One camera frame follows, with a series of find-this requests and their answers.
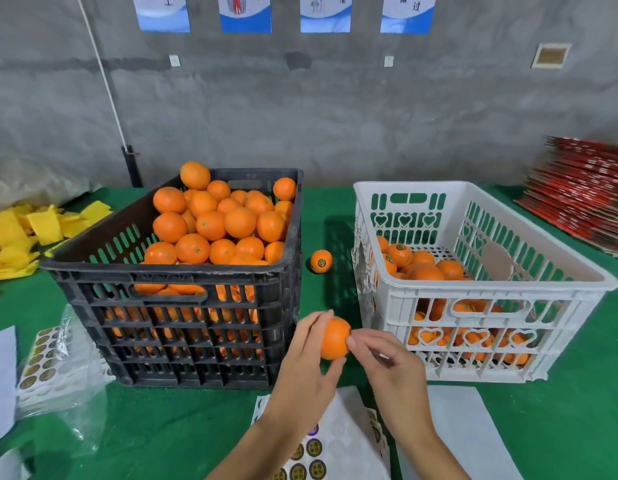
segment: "gray concrete wall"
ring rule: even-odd
[[[380,34],[382,2],[354,0],[350,34],[301,34],[298,0],[272,0],[273,34],[241,35],[220,31],[217,0],[188,0],[190,34],[84,0],[145,183],[189,159],[317,185],[514,183],[545,134],[618,141],[618,0],[438,0],[426,37]],[[574,44],[562,70],[529,69],[542,41]],[[289,70],[289,51],[311,68]],[[119,147],[77,1],[0,0],[0,151],[124,185]]]

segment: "white plastic crate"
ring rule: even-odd
[[[352,258],[363,326],[392,332],[420,355],[427,379],[547,379],[604,294],[618,286],[600,266],[471,183],[358,182],[354,189]],[[376,235],[428,250],[436,261],[453,258],[475,281],[394,278],[375,258]],[[484,312],[453,310],[463,299],[487,305]],[[439,310],[442,303],[441,319],[432,321],[434,304]],[[417,310],[424,321],[414,320]],[[412,327],[420,329],[409,340]],[[438,346],[446,333],[449,341]],[[521,343],[509,344],[505,334]]]

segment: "finger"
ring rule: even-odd
[[[320,358],[320,349],[322,348],[322,342],[324,341],[324,332],[327,330],[327,325],[333,318],[333,310],[324,312],[315,321],[309,332],[309,337],[306,340],[304,350],[306,353],[311,354],[315,358]]]
[[[306,315],[298,322],[295,326],[295,333],[293,334],[291,344],[289,344],[287,355],[300,355],[302,353],[312,325],[323,313],[324,312],[313,312],[312,314]]]
[[[362,365],[368,377],[373,376],[380,367],[382,367],[369,350],[369,347],[367,347],[367,344],[357,337],[353,335],[347,337],[347,347],[349,347],[351,353],[358,359],[358,362],[360,362],[360,365]]]
[[[402,345],[402,342],[398,340],[390,331],[374,330],[373,328],[358,328],[356,330],[352,330],[351,333],[355,333],[356,335],[364,335],[366,337],[382,337],[383,339],[389,340],[398,346]]]
[[[340,357],[331,362],[329,366],[329,370],[325,374],[324,378],[327,382],[329,382],[333,388],[335,389],[338,385],[338,381],[340,380],[340,376],[342,375],[342,368],[345,366],[346,358]]]
[[[393,363],[400,363],[404,359],[404,354],[409,353],[400,342],[395,343],[385,337],[359,334],[356,335],[356,342],[362,342],[372,351],[379,352],[389,358]]]

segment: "red cardboard stack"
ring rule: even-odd
[[[517,202],[618,257],[618,145],[547,137],[550,160],[532,169]]]

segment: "hand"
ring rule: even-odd
[[[314,312],[300,320],[280,366],[271,398],[258,422],[270,422],[289,438],[289,458],[300,441],[318,424],[336,394],[345,358],[331,362],[325,376],[320,349],[333,310]]]
[[[435,436],[420,358],[393,334],[368,328],[352,330],[347,346],[365,369],[380,414],[395,440],[404,446]]]

